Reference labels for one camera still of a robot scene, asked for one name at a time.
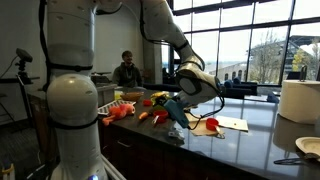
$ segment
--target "person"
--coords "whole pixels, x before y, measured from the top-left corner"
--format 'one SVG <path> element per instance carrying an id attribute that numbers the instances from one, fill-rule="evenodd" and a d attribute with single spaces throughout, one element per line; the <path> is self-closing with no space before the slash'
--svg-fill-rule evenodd
<path id="1" fill-rule="evenodd" d="M 112 82 L 122 87 L 142 87 L 139 68 L 132 62 L 132 52 L 124 51 L 122 60 L 123 62 L 113 72 Z"/>

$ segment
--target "red toy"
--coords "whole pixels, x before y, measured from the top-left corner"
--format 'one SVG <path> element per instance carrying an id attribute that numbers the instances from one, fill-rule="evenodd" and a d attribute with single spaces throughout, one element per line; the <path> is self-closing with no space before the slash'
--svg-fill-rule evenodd
<path id="1" fill-rule="evenodd" d="M 114 120 L 120 120 L 127 115 L 133 115 L 135 108 L 132 104 L 120 104 L 120 106 L 113 106 L 109 108 L 109 116 L 102 119 L 105 126 Z"/>

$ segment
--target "white container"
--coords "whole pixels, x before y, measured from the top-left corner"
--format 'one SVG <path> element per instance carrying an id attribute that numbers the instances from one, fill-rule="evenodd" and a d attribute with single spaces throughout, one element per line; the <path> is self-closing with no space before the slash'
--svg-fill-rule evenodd
<path id="1" fill-rule="evenodd" d="M 320 82 L 284 80 L 278 112 L 291 121 L 314 124 L 320 116 Z"/>

